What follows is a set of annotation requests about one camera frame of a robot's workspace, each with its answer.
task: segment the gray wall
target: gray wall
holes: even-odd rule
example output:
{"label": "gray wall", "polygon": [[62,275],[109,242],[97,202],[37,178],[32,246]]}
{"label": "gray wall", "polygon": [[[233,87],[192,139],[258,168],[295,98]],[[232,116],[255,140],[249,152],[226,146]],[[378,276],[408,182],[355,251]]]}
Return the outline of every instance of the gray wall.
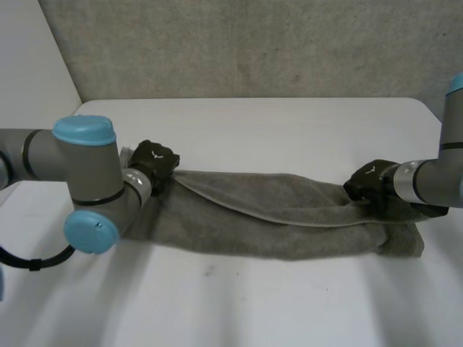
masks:
{"label": "gray wall", "polygon": [[39,0],[82,101],[375,97],[437,116],[461,0]]}

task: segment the gray robot arm segment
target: gray robot arm segment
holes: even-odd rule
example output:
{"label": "gray robot arm segment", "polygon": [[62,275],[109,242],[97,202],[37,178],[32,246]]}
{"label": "gray robot arm segment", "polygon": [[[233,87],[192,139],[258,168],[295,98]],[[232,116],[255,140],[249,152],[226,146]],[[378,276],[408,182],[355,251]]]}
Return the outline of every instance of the gray robot arm segment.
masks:
{"label": "gray robot arm segment", "polygon": [[22,180],[67,183],[75,211],[64,233],[86,253],[111,248],[152,191],[144,173],[121,168],[112,123],[98,116],[67,117],[53,131],[1,129],[0,189]]}
{"label": "gray robot arm segment", "polygon": [[396,193],[408,202],[463,207],[463,75],[446,96],[439,156],[403,163],[394,174]]}

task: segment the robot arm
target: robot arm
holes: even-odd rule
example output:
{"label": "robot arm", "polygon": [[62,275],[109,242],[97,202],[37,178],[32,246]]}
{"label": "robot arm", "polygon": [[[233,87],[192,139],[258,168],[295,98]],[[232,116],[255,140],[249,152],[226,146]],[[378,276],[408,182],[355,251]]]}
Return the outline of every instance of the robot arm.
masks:
{"label": "robot arm", "polygon": [[356,171],[344,188],[353,200],[370,200],[379,211],[386,208],[388,196],[411,202],[429,216],[444,215],[448,207],[463,207],[462,129],[463,73],[452,80],[446,95],[437,159],[400,165],[374,160]]}
{"label": "robot arm", "polygon": [[[117,243],[179,165],[178,155],[150,141],[122,152],[124,167],[113,125],[102,116],[70,116],[53,130],[1,129],[0,189],[22,180],[65,181],[75,208],[64,223],[66,254],[100,254]],[[5,254],[2,262],[9,259]],[[41,267],[36,262],[30,269]]]}

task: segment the black ring band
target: black ring band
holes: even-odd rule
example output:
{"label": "black ring band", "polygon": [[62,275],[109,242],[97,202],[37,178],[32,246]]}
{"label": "black ring band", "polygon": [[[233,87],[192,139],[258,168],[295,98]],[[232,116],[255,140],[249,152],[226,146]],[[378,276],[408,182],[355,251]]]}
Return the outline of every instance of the black ring band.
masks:
{"label": "black ring band", "polygon": [[13,179],[13,166],[12,164],[9,162],[9,159],[7,158],[7,156],[5,155],[5,153],[3,153],[2,151],[0,151],[0,158],[3,160],[5,166],[7,167],[7,173],[8,173],[8,184],[12,181]]}
{"label": "black ring band", "polygon": [[412,184],[413,184],[413,191],[415,192],[416,196],[418,197],[418,199],[420,199],[421,201],[423,201],[425,204],[427,204],[427,202],[422,198],[421,194],[418,192],[418,188],[417,188],[417,176],[418,176],[418,171],[422,168],[422,166],[424,164],[426,164],[429,160],[427,161],[423,161],[418,167],[417,169],[415,170],[415,173],[413,174],[413,180],[412,180]]}
{"label": "black ring band", "polygon": [[103,199],[90,200],[90,201],[80,201],[80,200],[72,199],[72,202],[74,203],[74,205],[79,205],[79,206],[103,205],[103,204],[107,204],[108,202],[119,199],[124,194],[124,192],[125,192],[125,188],[122,187],[121,190],[119,190],[116,194],[111,195],[110,197],[105,197]]}
{"label": "black ring band", "polygon": [[22,164],[24,165],[24,168],[26,169],[29,176],[31,176],[33,179],[36,179],[36,180],[38,180],[38,177],[35,175],[32,169],[32,166],[30,166],[30,162],[29,162],[29,147],[30,147],[30,143],[32,142],[32,139],[34,138],[34,136],[36,136],[41,131],[42,129],[37,129],[31,132],[26,137],[26,140],[24,141],[24,147],[22,148]]}
{"label": "black ring band", "polygon": [[463,148],[463,142],[443,143],[439,147],[439,150],[455,150],[457,148]]}
{"label": "black ring band", "polygon": [[142,205],[143,203],[143,200],[142,200],[142,196],[140,195],[140,192],[137,190],[137,188],[135,188],[134,186],[132,186],[131,183],[127,182],[127,181],[124,181],[124,184],[126,184],[130,189],[132,189],[135,194],[137,195],[138,197],[138,202],[140,203],[140,206]]}

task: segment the concrete wall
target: concrete wall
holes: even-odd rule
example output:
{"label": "concrete wall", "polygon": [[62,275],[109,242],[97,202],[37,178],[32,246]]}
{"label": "concrete wall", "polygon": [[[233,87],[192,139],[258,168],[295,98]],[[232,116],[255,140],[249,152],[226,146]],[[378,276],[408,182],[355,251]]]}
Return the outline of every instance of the concrete wall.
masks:
{"label": "concrete wall", "polygon": [[37,0],[0,1],[0,127],[48,127],[80,106]]}
{"label": "concrete wall", "polygon": [[412,97],[463,70],[460,0],[40,0],[84,101]]}

